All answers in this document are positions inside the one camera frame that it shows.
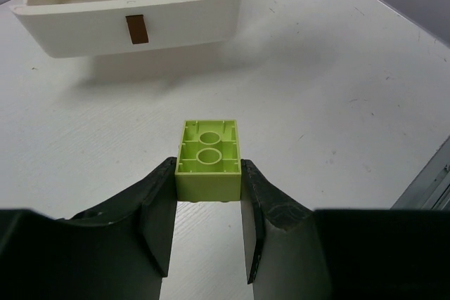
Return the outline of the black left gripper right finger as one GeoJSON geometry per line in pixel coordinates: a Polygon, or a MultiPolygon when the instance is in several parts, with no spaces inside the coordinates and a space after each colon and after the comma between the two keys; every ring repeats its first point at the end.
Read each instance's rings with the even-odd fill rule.
{"type": "Polygon", "coordinates": [[[255,299],[448,299],[449,213],[310,210],[241,162],[247,281],[255,299]]]}

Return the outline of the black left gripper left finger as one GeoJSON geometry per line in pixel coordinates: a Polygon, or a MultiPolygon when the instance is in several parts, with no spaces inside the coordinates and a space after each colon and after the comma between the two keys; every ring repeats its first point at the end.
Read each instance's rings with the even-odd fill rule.
{"type": "Polygon", "coordinates": [[[176,160],[71,219],[1,211],[2,299],[158,299],[169,271],[176,160]]]}

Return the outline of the purple and yellow lego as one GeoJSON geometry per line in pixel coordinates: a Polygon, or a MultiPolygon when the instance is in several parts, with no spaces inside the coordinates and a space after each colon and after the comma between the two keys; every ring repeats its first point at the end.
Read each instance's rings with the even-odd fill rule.
{"type": "Polygon", "coordinates": [[[235,120],[186,120],[176,160],[181,202],[236,202],[241,196],[241,157],[235,120]]]}

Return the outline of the white three-drawer cabinet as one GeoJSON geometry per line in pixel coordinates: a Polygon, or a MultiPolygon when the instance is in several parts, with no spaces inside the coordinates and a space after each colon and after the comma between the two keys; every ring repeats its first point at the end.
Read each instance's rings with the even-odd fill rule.
{"type": "Polygon", "coordinates": [[[11,10],[47,55],[71,58],[227,40],[240,0],[23,0],[11,10]]]}

